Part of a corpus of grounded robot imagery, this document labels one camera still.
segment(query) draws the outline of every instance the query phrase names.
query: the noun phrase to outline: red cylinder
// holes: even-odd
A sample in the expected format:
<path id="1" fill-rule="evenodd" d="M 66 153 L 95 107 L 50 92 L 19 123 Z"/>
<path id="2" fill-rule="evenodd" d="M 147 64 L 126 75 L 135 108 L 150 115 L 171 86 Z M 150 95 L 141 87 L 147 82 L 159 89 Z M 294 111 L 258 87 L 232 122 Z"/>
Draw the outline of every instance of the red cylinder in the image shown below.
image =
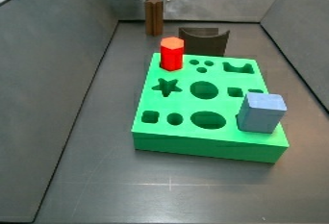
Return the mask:
<path id="1" fill-rule="evenodd" d="M 182 69 L 183 40 L 165 37 L 161 41 L 161 67 L 167 71 Z"/>

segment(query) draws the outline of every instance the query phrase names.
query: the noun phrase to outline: dark floor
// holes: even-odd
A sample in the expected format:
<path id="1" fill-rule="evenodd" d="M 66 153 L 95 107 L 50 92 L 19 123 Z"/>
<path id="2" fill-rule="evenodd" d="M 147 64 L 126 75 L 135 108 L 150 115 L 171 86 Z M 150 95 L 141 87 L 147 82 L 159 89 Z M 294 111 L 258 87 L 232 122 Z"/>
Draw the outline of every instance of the dark floor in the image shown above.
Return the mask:
<path id="1" fill-rule="evenodd" d="M 290 148 L 277 164 L 134 150 L 149 61 L 179 26 L 232 30 L 226 55 L 257 59 L 282 95 Z M 257 24 L 121 23 L 87 95 L 38 223 L 307 223 L 329 220 L 329 119 Z"/>

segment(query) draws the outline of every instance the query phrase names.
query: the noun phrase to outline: shape sorter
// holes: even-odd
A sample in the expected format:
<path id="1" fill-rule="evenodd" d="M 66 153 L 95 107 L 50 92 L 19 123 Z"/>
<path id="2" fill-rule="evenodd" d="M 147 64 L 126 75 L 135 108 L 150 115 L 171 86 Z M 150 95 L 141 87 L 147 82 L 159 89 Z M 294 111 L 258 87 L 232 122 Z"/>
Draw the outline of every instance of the shape sorter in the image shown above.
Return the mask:
<path id="1" fill-rule="evenodd" d="M 282 126 L 272 134 L 240 130 L 249 92 L 269 93 L 257 62 L 183 55 L 182 69 L 153 55 L 133 125 L 135 149 L 254 162 L 276 162 L 289 147 Z"/>

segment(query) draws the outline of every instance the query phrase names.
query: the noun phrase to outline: star-shaped hole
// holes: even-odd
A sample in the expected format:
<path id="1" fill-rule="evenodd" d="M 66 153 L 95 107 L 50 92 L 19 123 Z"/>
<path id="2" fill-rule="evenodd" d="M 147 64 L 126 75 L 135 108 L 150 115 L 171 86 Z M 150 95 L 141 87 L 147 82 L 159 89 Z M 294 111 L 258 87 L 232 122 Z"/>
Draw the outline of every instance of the star-shaped hole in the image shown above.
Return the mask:
<path id="1" fill-rule="evenodd" d="M 165 79 L 158 79 L 159 85 L 153 87 L 153 90 L 161 90 L 163 97 L 169 97 L 173 91 L 181 92 L 181 88 L 177 87 L 179 80 L 166 81 Z"/>

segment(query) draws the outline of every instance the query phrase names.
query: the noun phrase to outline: blue block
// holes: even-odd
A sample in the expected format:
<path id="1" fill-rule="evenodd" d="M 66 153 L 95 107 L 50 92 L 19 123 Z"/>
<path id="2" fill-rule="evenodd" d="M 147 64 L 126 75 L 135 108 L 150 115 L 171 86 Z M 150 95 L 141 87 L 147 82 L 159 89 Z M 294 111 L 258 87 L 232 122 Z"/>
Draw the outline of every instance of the blue block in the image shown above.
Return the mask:
<path id="1" fill-rule="evenodd" d="M 285 112 L 286 106 L 280 95 L 249 92 L 237 117 L 240 129 L 270 134 Z"/>

